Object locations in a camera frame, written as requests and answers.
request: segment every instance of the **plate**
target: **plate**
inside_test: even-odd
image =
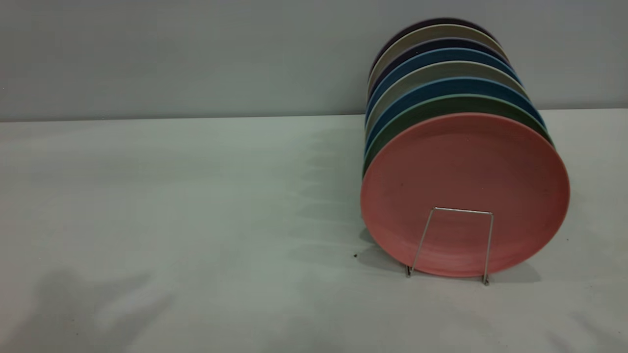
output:
[[[377,59],[377,62],[373,66],[371,76],[369,77],[369,89],[372,87],[373,81],[382,73],[384,68],[400,54],[424,41],[440,38],[463,38],[474,40],[493,49],[507,60],[506,53],[504,53],[502,47],[493,38],[487,36],[483,32],[457,24],[435,24],[433,26],[424,27],[410,32],[389,46],[381,57]]]
[[[504,57],[496,53],[493,49],[485,46],[484,44],[481,44],[477,41],[468,40],[468,39],[441,38],[441,39],[431,40],[431,41],[426,41],[424,43],[421,43],[417,46],[414,46],[406,50],[400,56],[396,57],[388,66],[384,68],[382,73],[377,78],[374,79],[373,86],[370,87],[369,94],[372,93],[372,91],[377,87],[377,85],[379,85],[379,83],[382,82],[382,80],[384,80],[384,78],[386,78],[386,76],[390,72],[392,72],[396,67],[400,66],[404,62],[412,59],[413,57],[417,55],[421,55],[422,53],[426,53],[431,50],[445,49],[445,48],[464,48],[464,49],[477,50],[478,52],[488,54],[498,59],[499,61],[504,63],[504,65],[507,65],[510,69],[512,69],[512,67],[510,66],[510,63]]]
[[[362,182],[373,239],[411,266],[434,206],[494,214],[488,272],[519,264],[556,234],[570,187],[556,150],[506,117],[458,113],[405,130],[373,159]],[[484,273],[490,217],[435,211],[416,262],[440,276]]]
[[[547,130],[535,118],[518,106],[487,95],[452,94],[416,104],[390,120],[368,147],[364,155],[362,176],[364,176],[378,152],[405,129],[433,117],[458,112],[480,112],[508,117],[536,131],[554,146],[554,142],[552,142]]]
[[[379,118],[368,121],[365,128],[368,138],[366,140],[364,151],[368,149],[378,132],[390,120],[405,111],[407,108],[441,95],[465,93],[488,95],[510,102],[532,115],[541,125],[543,125],[543,127],[545,127],[545,123],[543,122],[541,115],[534,108],[532,103],[512,88],[491,80],[476,79],[473,77],[454,77],[451,79],[432,81],[409,91],[404,94],[402,98],[399,98],[388,106]]]
[[[377,100],[384,94],[388,87],[392,86],[395,82],[397,82],[405,75],[411,73],[412,71],[415,71],[427,65],[431,65],[433,63],[454,60],[479,62],[489,65],[505,72],[508,76],[514,78],[517,82],[521,83],[519,77],[517,77],[512,68],[508,67],[507,65],[490,55],[478,52],[477,50],[463,48],[438,49],[418,55],[408,60],[407,62],[404,62],[400,66],[396,67],[393,71],[391,71],[391,73],[386,75],[384,80],[382,80],[382,82],[377,85],[377,88],[375,88],[375,90],[373,91],[373,94],[369,99],[369,107],[372,108],[372,105],[377,102]]]
[[[429,27],[429,26],[433,26],[435,24],[458,24],[460,26],[466,26],[466,27],[471,27],[474,30],[478,30],[482,33],[484,33],[485,35],[491,37],[495,42],[497,42],[497,39],[490,34],[487,30],[485,30],[484,28],[478,26],[477,24],[473,23],[473,22],[469,22],[469,21],[465,21],[464,19],[459,19],[459,18],[448,18],[448,17],[442,17],[442,18],[432,18],[432,19],[426,19],[425,21],[421,21],[419,23],[415,23],[411,26],[405,27],[403,30],[401,30],[399,33],[397,33],[396,35],[394,35],[394,37],[392,37],[382,48],[381,50],[379,50],[379,53],[377,53],[377,56],[375,57],[375,60],[373,60],[373,64],[371,64],[371,69],[369,70],[369,74],[371,73],[371,71],[373,71],[373,67],[375,66],[375,64],[377,63],[377,60],[382,56],[382,54],[391,46],[394,44],[394,42],[398,41],[399,39],[401,39],[402,37],[404,37],[405,35],[414,32],[416,30],[420,30],[421,28],[424,27]]]
[[[434,63],[415,70],[390,86],[377,100],[370,111],[366,112],[366,121],[377,119],[382,112],[405,93],[431,81],[450,77],[477,77],[506,85],[529,100],[526,91],[519,82],[506,75],[503,71],[483,63],[451,61]]]

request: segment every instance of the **pink plate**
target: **pink plate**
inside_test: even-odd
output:
[[[489,273],[530,258],[556,234],[569,205],[556,150],[514,120],[458,113],[391,140],[362,182],[362,216],[375,241],[412,265],[430,210],[493,212]],[[484,273],[490,216],[434,211],[416,269],[452,277]]]

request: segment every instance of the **blue plate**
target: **blue plate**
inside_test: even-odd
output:
[[[371,64],[371,69],[369,70],[369,75],[373,71],[373,68],[375,67],[375,64],[377,63],[379,58],[382,56],[382,54],[384,54],[386,49],[388,49],[396,41],[400,40],[403,36],[405,36],[407,34],[410,34],[410,33],[414,32],[416,30],[420,30],[421,28],[425,28],[425,27],[429,27],[429,26],[434,26],[435,24],[457,24],[459,26],[465,26],[465,27],[473,28],[474,30],[480,31],[480,32],[484,33],[485,35],[491,37],[496,43],[499,44],[499,42],[497,41],[497,38],[495,38],[492,34],[490,34],[483,27],[480,27],[480,26],[478,26],[477,24],[475,24],[473,22],[465,21],[464,19],[459,19],[459,18],[451,18],[451,17],[426,19],[425,21],[421,21],[421,22],[415,23],[415,24],[413,24],[413,25],[411,25],[409,27],[406,27],[403,30],[401,30],[399,33],[394,35],[394,37],[392,37],[382,47],[382,49],[379,51],[379,53],[377,53],[377,56],[375,56],[375,60],[373,60],[373,64]]]
[[[436,49],[447,49],[447,48],[464,48],[464,49],[477,50],[478,52],[488,54],[498,59],[502,63],[512,68],[510,66],[510,63],[508,62],[508,59],[504,58],[501,54],[497,53],[495,50],[488,47],[486,44],[480,43],[479,41],[470,40],[466,38],[439,38],[439,39],[424,41],[418,45],[412,46],[411,48],[407,49],[405,52],[399,54],[398,57],[396,57],[393,61],[391,61],[388,65],[386,65],[386,67],[384,67],[384,69],[379,74],[379,76],[372,78],[372,80],[374,81],[369,86],[369,94],[373,93],[377,85],[380,82],[382,82],[382,80],[384,79],[384,77],[386,77],[386,75],[388,75],[391,71],[393,71],[397,66],[401,65],[402,63],[408,61],[409,59],[412,59],[413,57],[417,55],[427,53]]]
[[[386,75],[381,83],[375,88],[373,94],[371,95],[371,98],[369,99],[366,116],[369,116],[369,114],[371,113],[371,109],[373,109],[373,106],[375,105],[377,100],[384,94],[384,92],[395,82],[397,82],[401,77],[404,77],[412,71],[415,71],[427,65],[431,65],[433,63],[449,62],[453,60],[465,60],[469,62],[478,62],[489,65],[498,70],[502,70],[505,74],[512,77],[517,82],[521,83],[519,77],[517,77],[517,74],[514,73],[510,66],[506,65],[504,62],[496,59],[495,57],[480,52],[478,50],[465,48],[447,48],[432,50],[430,52],[417,55],[412,59],[405,61],[401,65],[397,66],[393,71],[391,71],[391,73]]]
[[[543,118],[541,118],[539,112],[532,106],[532,103],[514,89],[491,80],[478,79],[475,77],[454,77],[452,79],[442,79],[422,85],[394,101],[394,103],[379,116],[379,119],[374,122],[371,130],[369,130],[369,126],[367,126],[369,137],[364,146],[364,153],[368,151],[369,146],[379,131],[398,114],[425,100],[450,94],[481,94],[505,100],[532,115],[533,118],[545,127]]]

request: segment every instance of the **white table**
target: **white table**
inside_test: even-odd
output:
[[[628,110],[543,116],[569,213],[489,287],[370,239],[362,116],[2,123],[0,352],[628,352]]]

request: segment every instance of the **plate stand leg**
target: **plate stand leg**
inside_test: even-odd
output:
[[[419,259],[419,253],[421,252],[421,248],[423,247],[423,241],[425,240],[425,235],[427,234],[428,228],[430,226],[431,216],[434,214],[435,210],[453,211],[453,212],[466,212],[466,213],[472,213],[472,214],[486,214],[486,215],[490,215],[489,240],[488,240],[487,246],[486,246],[486,258],[484,260],[484,275],[482,276],[482,283],[485,286],[488,286],[489,285],[488,270],[489,270],[490,240],[491,240],[491,238],[493,236],[493,220],[494,220],[495,216],[493,215],[493,212],[486,212],[486,211],[449,209],[449,208],[446,208],[446,207],[432,207],[432,209],[430,210],[430,215],[428,216],[428,221],[425,224],[425,228],[423,229],[423,235],[421,236],[421,240],[419,241],[419,246],[418,246],[418,248],[416,250],[416,254],[414,255],[414,261],[412,262],[412,267],[406,266],[406,277],[407,278],[412,277],[412,272],[414,272],[414,267],[416,266],[416,260]]]

